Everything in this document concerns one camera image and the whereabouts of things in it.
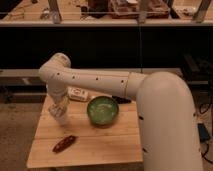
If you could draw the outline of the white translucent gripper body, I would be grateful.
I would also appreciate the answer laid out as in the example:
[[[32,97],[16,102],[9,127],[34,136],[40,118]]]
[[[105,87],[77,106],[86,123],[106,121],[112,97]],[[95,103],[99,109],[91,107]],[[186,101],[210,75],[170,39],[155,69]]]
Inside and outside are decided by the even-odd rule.
[[[59,125],[66,125],[68,123],[67,107],[68,102],[63,101],[59,104],[53,104],[48,108],[49,113]]]

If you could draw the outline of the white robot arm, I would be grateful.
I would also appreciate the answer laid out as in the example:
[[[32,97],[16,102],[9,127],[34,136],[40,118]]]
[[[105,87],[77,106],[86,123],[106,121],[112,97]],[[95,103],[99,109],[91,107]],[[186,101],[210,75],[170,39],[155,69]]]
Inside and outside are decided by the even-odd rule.
[[[56,103],[69,86],[134,100],[144,171],[203,171],[194,100],[178,75],[73,69],[69,57],[56,53],[39,76]]]

